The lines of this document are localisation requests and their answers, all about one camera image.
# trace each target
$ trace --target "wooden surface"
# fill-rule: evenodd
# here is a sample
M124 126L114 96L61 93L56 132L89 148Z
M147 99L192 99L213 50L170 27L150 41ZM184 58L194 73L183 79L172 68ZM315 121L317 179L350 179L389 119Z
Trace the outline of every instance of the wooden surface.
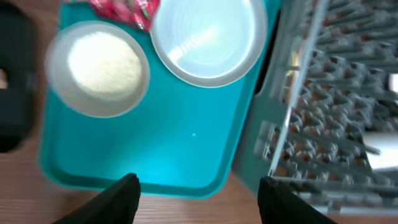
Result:
M40 28L39 118L45 92L43 57L57 26L56 0L12 0ZM37 164L39 125L29 140L10 154L0 154L0 224L46 224L63 217L94 197L96 192L64 189L46 179ZM396 218L333 217L339 223L394 223ZM134 223L261 223L257 201L233 175L225 187L206 200L142 197Z

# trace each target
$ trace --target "gray dish rack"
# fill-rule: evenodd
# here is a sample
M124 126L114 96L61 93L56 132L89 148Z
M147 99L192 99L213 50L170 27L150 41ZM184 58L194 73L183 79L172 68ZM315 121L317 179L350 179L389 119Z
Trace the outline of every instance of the gray dish rack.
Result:
M285 182L323 213L397 215L398 178L374 172L379 152L361 142L398 131L397 28L398 1L283 0L233 172L254 192L266 175Z

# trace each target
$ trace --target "rice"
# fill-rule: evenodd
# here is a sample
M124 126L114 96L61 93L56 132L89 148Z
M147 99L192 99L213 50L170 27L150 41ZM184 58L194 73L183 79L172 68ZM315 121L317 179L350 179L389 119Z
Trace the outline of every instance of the rice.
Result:
M142 68L133 49L119 37L95 32L75 41L68 64L84 92L104 100L120 100L140 84Z

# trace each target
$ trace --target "cafeteria tray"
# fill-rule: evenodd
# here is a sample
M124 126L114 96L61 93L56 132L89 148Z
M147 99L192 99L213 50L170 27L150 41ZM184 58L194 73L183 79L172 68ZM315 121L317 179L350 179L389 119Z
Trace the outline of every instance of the cafeteria tray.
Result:
M280 1L264 3L269 34ZM60 29L89 20L99 18L87 3L62 4ZM133 172L144 194L209 197L222 188L229 174L267 47L244 78L221 88L199 88L167 70L149 34L117 25L147 55L151 80L146 96L127 114L96 119L66 107L48 89L43 171L66 187L93 190L105 189Z

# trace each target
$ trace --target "black object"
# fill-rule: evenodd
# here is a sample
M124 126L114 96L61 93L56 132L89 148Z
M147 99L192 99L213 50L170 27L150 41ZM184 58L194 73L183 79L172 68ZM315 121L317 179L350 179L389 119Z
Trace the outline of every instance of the black object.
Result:
M37 28L15 5L0 0L0 69L8 88L0 90L0 152L15 148L33 123Z
M139 179L128 174L53 224L132 224L140 196ZM294 195L290 187L271 177L260 180L258 206L263 224L336 224Z
M140 196L139 179L135 174L128 174L53 224L132 224Z
M262 224L335 224L334 221L293 194L287 185L271 177L263 177L260 180L257 202Z

